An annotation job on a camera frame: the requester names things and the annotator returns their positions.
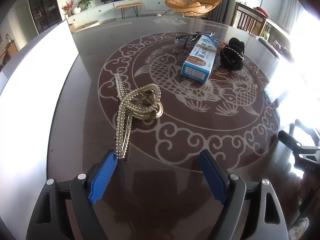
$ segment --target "metal bolt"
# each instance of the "metal bolt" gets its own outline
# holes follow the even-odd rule
[[[230,178],[233,179],[233,180],[238,180],[239,179],[239,176],[237,174],[230,174]]]
[[[80,173],[80,174],[78,175],[78,179],[85,179],[86,176],[87,176],[87,175],[86,175],[85,173]]]
[[[262,184],[263,184],[263,185],[269,185],[269,184],[270,184],[270,181],[267,180],[267,179],[263,179],[263,180],[262,180]]]
[[[51,185],[51,184],[53,184],[53,183],[54,183],[54,180],[53,180],[53,179],[48,179],[48,180],[47,180],[47,184],[48,184],[48,185]]]

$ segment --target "green plant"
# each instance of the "green plant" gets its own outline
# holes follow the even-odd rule
[[[80,0],[78,6],[82,4],[84,7],[88,7],[93,0]]]

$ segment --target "label on box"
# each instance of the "label on box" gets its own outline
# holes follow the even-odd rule
[[[217,47],[217,40],[202,35],[183,63],[181,75],[206,83],[212,70]]]

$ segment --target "plant pot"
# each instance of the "plant pot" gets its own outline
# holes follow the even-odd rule
[[[84,9],[87,10],[87,9],[89,9],[89,8],[91,8],[91,7],[92,7],[92,5],[91,5],[91,4],[88,4],[86,7],[84,7]]]
[[[73,13],[73,14],[77,14],[77,13],[79,13],[79,12],[81,12],[81,8],[80,8],[80,7],[75,7],[75,8],[73,8],[73,10],[72,10],[72,13]]]

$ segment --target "cabinet drawer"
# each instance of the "cabinet drawer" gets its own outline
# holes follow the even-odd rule
[[[169,9],[164,3],[165,0],[144,0],[145,11],[166,11]]]
[[[130,4],[130,3],[137,3],[137,2],[140,2],[140,3],[143,4],[142,0],[129,0],[129,1],[115,2],[114,5],[115,5],[115,10],[116,10],[116,15],[121,14],[121,9],[117,9],[117,6],[124,5],[124,4]],[[143,6],[138,6],[139,15],[140,15],[140,11],[143,10],[142,7]],[[128,8],[125,9],[125,14],[127,15],[129,13],[134,13],[133,7],[128,7]]]
[[[67,21],[69,24],[73,23],[75,27],[85,24],[88,22],[87,12],[82,12],[82,13],[73,15],[70,18],[68,18]]]
[[[87,15],[89,22],[92,22],[101,18],[115,16],[115,9],[113,7],[113,4],[106,4],[103,6],[99,6],[98,8],[88,10]]]

